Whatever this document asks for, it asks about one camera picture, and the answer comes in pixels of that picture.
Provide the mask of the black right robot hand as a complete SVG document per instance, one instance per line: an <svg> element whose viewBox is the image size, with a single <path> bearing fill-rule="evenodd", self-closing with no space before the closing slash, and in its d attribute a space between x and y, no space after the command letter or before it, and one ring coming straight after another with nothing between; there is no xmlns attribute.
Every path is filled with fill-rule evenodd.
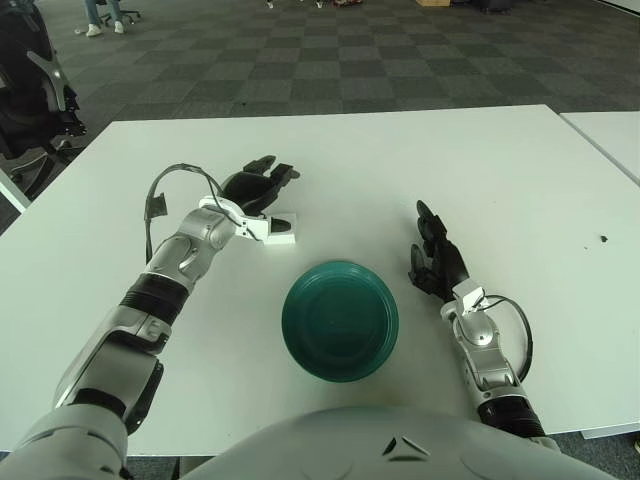
<svg viewBox="0 0 640 480"><path fill-rule="evenodd" d="M447 229L422 201L416 203L417 228L422 246L410 248L411 283L428 295L435 295L443 302L454 300L453 288L469 278L463 257L447 237Z"/></svg>

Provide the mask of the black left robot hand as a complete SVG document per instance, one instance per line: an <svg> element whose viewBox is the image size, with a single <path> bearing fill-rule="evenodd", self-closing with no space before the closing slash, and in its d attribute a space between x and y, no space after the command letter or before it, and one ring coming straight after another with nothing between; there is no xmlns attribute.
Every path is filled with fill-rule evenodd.
<svg viewBox="0 0 640 480"><path fill-rule="evenodd" d="M267 215L265 210L300 173L292 165L275 162L274 155L266 155L246 164L223 184L220 204L234 221L237 236L264 245L289 245L295 243L296 215Z"/></svg>

